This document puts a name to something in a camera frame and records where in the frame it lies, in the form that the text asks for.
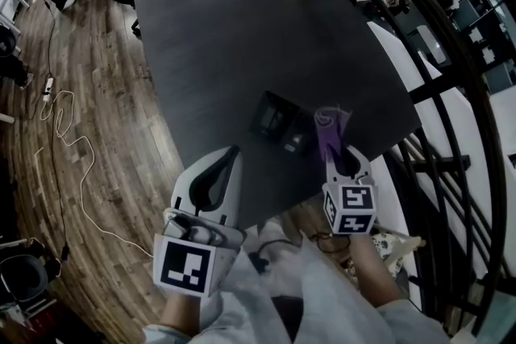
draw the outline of white cube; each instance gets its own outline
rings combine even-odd
[[[377,217],[371,185],[324,184],[324,212],[334,234],[368,234]]]

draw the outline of sleeve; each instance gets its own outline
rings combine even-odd
[[[444,344],[450,340],[441,325],[420,313],[408,300],[382,305],[378,312],[389,325],[396,344]]]
[[[144,334],[145,344],[185,344],[191,339],[188,335],[163,325],[147,325]]]

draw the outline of black table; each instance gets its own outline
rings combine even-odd
[[[321,190],[316,151],[303,157],[250,131],[265,91],[304,110],[352,110],[348,143],[369,159],[420,123],[366,19],[348,0],[135,0],[160,107],[185,167],[238,144],[241,227]]]

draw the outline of black metal railing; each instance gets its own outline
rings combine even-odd
[[[456,194],[457,196],[452,199],[449,191],[443,188],[443,181],[439,177],[439,169],[437,166],[439,155],[436,154],[435,150],[433,150],[431,145],[427,142],[423,129],[418,130],[417,137],[421,149],[419,153],[427,163],[427,173],[433,182],[438,204],[440,216],[439,227],[443,230],[443,232],[439,232],[439,236],[442,236],[442,234],[444,235],[444,242],[442,239],[439,239],[439,241],[435,240],[433,239],[435,237],[432,236],[434,231],[432,229],[427,229],[429,250],[431,251],[431,259],[427,261],[430,262],[430,267],[434,267],[427,272],[427,277],[430,279],[424,280],[424,284],[427,287],[422,290],[423,294],[430,293],[431,296],[422,296],[422,301],[427,303],[427,309],[430,310],[429,312],[431,315],[441,320],[444,318],[443,307],[446,304],[447,298],[450,300],[448,304],[459,303],[459,307],[462,309],[459,326],[461,326],[463,321],[464,309],[467,309],[468,311],[473,311],[474,309],[476,321],[473,327],[473,333],[478,334],[493,298],[501,265],[503,264],[504,271],[508,271],[503,260],[507,205],[506,178],[500,139],[498,137],[493,111],[479,76],[480,72],[444,11],[435,0],[411,1],[416,5],[423,18],[428,22],[428,26],[438,38],[441,47],[447,52],[451,64],[458,71],[461,79],[463,79],[464,89],[471,103],[485,153],[485,161],[489,174],[492,209],[492,225],[489,227],[485,218],[479,213],[480,210],[477,205],[472,202],[463,162],[464,155],[460,151],[450,116],[442,98],[440,97],[440,92],[442,92],[442,90],[433,88],[432,91],[431,88],[431,91],[427,96],[425,96],[425,98],[430,98],[433,101],[443,123],[447,140],[451,148],[451,153],[453,155],[449,160],[449,164],[453,168],[453,175],[455,177],[454,181],[460,188],[460,195]],[[371,2],[381,12],[381,16],[392,27],[395,35],[403,43],[425,84],[431,85],[434,81],[432,80],[425,63],[422,61],[421,56],[416,52],[416,48],[411,43],[410,39],[399,27],[396,19],[392,16],[387,6],[381,0],[371,0]],[[418,187],[419,182],[414,172],[412,159],[410,158],[409,151],[404,143],[400,143],[400,151],[403,157],[405,171],[408,176],[412,178],[412,185]],[[420,189],[417,189],[415,193],[417,195],[416,199],[423,199],[422,191]],[[456,240],[452,238],[450,234],[446,201],[449,205],[453,204],[452,208],[455,207],[454,211],[457,212],[460,220],[464,223],[466,231],[466,254],[464,262],[457,267],[459,268],[458,271],[454,271],[452,262],[452,244],[456,243]],[[472,209],[475,209],[475,220],[473,220]],[[484,230],[489,229],[486,233],[489,235],[490,241],[482,232],[481,226],[484,227]],[[470,305],[468,302],[469,289],[473,280],[473,244],[479,249],[479,251],[482,250],[481,256],[485,260],[488,268],[487,276],[483,280],[485,286],[484,293],[478,307]],[[436,271],[435,268],[435,263],[437,261],[440,262],[439,271]],[[454,283],[453,280],[456,279],[458,273],[460,273],[461,282]]]

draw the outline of purple object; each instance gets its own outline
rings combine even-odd
[[[315,112],[319,151],[323,162],[327,160],[327,148],[332,147],[340,155],[342,137],[351,114],[339,108],[324,107]]]

